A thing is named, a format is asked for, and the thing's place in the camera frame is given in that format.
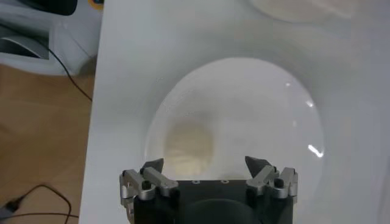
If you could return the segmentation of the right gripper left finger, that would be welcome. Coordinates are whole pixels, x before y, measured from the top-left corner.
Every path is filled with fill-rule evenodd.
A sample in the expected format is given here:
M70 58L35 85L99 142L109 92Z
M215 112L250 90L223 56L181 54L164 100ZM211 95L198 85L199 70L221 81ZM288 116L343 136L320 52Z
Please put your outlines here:
M133 209L133 201L138 197L142 201L153 200L157 195L175 200L179 197L179 182L162 174L164 159L147 161L137 172L134 169L123 170L119 176L120 204L128 213Z

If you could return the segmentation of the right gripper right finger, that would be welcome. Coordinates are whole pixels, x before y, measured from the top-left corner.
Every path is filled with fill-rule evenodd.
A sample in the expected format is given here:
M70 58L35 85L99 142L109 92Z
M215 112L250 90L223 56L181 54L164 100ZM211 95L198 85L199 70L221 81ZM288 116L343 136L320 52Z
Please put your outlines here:
M282 172L266 159L245 156L247 168L252 176L246 181L246 189L254 196L263 196L269 191L272 198L282 200L291 197L297 203L298 173L285 167Z

